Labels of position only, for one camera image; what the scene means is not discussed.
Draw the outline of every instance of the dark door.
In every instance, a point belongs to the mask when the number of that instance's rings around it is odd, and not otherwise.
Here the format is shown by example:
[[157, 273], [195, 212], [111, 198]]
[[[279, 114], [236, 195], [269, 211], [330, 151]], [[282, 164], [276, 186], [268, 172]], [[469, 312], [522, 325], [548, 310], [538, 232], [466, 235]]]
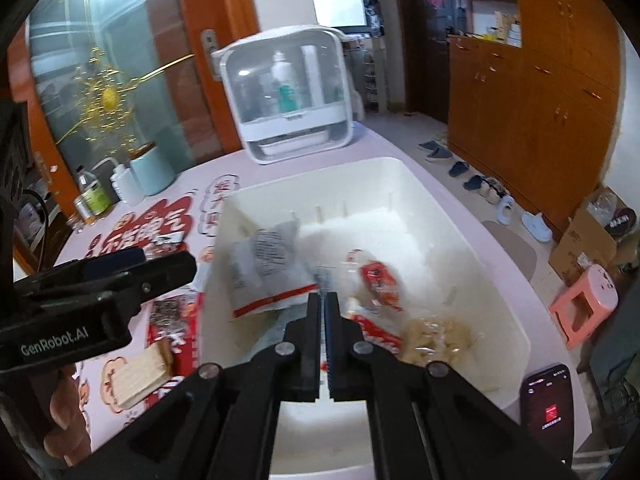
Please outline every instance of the dark door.
[[465, 30], [465, 10], [454, 0], [401, 0], [407, 108], [443, 123], [449, 114], [449, 42]]

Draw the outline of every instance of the stool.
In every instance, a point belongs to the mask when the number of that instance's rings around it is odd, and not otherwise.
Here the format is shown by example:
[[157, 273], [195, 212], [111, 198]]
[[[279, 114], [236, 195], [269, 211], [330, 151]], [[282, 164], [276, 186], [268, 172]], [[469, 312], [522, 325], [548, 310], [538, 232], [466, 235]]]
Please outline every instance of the stool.
[[[580, 293], [584, 295], [589, 304], [591, 316], [577, 331], [574, 331], [572, 329], [573, 320], [569, 318], [566, 307]], [[618, 293], [616, 287], [613, 285], [607, 271], [596, 264], [589, 267], [568, 291], [562, 293], [549, 310], [558, 316], [560, 327], [567, 338], [566, 347], [572, 350], [576, 345], [591, 336], [598, 325], [610, 316], [617, 305]]]

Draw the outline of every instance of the table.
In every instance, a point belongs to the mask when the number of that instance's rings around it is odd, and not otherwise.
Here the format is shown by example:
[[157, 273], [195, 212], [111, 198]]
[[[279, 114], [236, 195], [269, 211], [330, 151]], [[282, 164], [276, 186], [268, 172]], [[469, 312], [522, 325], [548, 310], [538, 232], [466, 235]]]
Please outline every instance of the table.
[[[441, 183], [399, 148], [360, 124], [354, 126], [351, 144], [340, 150], [315, 153], [267, 166], [255, 164], [244, 152], [237, 152], [191, 168], [157, 196], [145, 198], [133, 208], [119, 203], [106, 218], [79, 234], [73, 234], [57, 263], [133, 245], [143, 246], [157, 233], [184, 231], [185, 247], [203, 265], [212, 258], [218, 218], [229, 193], [240, 187], [379, 156], [401, 160], [435, 197], [476, 252], [488, 277], [512, 307], [531, 341], [527, 375], [558, 363], [568, 365], [574, 385], [574, 447], [580, 447], [591, 434], [590, 416], [580, 381], [548, 311], [528, 281], [499, 243]], [[203, 305], [206, 306], [207, 298], [192, 286], [166, 296], [176, 295], [182, 295], [190, 306], [187, 330], [174, 336], [173, 340], [176, 376], [145, 402], [131, 410], [119, 410], [110, 389], [110, 376], [127, 359], [153, 341], [154, 333], [148, 323], [148, 306], [131, 320], [129, 329], [132, 342], [127, 347], [78, 364], [81, 409], [87, 419], [92, 449], [97, 449], [130, 424], [197, 366], [197, 313]], [[519, 420], [518, 403], [505, 412], [514, 420]]]

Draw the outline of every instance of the black cable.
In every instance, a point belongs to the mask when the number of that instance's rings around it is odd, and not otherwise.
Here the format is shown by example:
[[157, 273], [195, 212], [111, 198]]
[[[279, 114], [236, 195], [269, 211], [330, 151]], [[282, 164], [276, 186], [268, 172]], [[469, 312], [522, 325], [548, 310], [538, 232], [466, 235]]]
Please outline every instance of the black cable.
[[44, 202], [42, 197], [37, 194], [34, 190], [31, 189], [23, 189], [22, 194], [27, 194], [33, 196], [44, 213], [44, 236], [42, 237], [42, 248], [40, 250], [40, 259], [38, 261], [38, 270], [36, 272], [40, 272], [42, 270], [42, 262], [44, 260], [44, 249], [47, 246], [47, 234], [49, 233], [49, 213], [47, 213], [47, 204]]

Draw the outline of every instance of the screw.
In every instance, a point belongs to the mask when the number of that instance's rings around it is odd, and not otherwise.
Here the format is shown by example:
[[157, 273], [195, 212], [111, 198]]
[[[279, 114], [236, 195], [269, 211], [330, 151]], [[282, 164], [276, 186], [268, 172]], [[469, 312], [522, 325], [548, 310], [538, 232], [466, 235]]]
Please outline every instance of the screw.
[[373, 345], [369, 341], [358, 341], [354, 343], [353, 351], [359, 355], [367, 355], [373, 352]]
[[204, 363], [198, 368], [198, 375], [203, 379], [215, 379], [220, 373], [220, 367], [215, 363]]
[[427, 371], [431, 377], [441, 379], [449, 374], [449, 367], [444, 363], [436, 361], [427, 366]]
[[287, 356], [293, 354], [296, 351], [296, 346], [289, 341], [283, 341], [276, 345], [276, 354]]

